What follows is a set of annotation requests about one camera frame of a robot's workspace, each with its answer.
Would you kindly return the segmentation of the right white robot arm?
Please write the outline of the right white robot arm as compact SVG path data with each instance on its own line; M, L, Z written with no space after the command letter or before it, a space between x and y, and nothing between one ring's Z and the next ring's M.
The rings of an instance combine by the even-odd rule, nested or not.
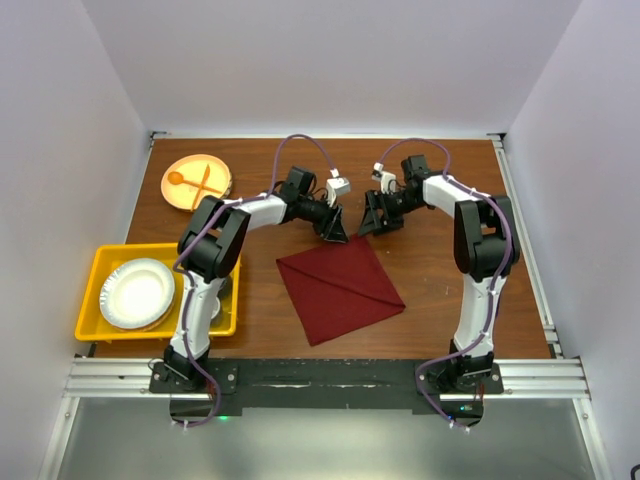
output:
M404 216L419 208L440 210L453 219L453 256L463 275L458 327L450 353L421 370L440 392L469 392L491 375L493 328L501 292L512 266L519 261L512 203L459 182L446 171L429 169L423 155L401 162L404 185L381 162L372 179L379 188L365 193L360 236L381 235L404 226Z

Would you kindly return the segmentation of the dark red cloth napkin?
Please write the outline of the dark red cloth napkin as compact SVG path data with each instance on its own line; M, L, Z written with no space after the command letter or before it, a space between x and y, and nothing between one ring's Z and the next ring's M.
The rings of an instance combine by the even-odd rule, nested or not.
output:
M311 346L406 308L365 237L282 257L276 265Z

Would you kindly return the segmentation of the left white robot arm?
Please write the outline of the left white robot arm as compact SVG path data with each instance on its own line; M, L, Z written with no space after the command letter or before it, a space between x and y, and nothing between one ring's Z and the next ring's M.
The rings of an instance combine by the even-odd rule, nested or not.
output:
M326 195L317 199L312 195L315 179L313 172L293 167L285 181L266 192L236 200L207 196L196 208L178 242L174 269L184 277L184 291L176 330L163 355L164 367L183 391L214 383L206 368L213 310L247 233L300 219L325 241L348 241L338 198L350 192L349 181L332 169Z

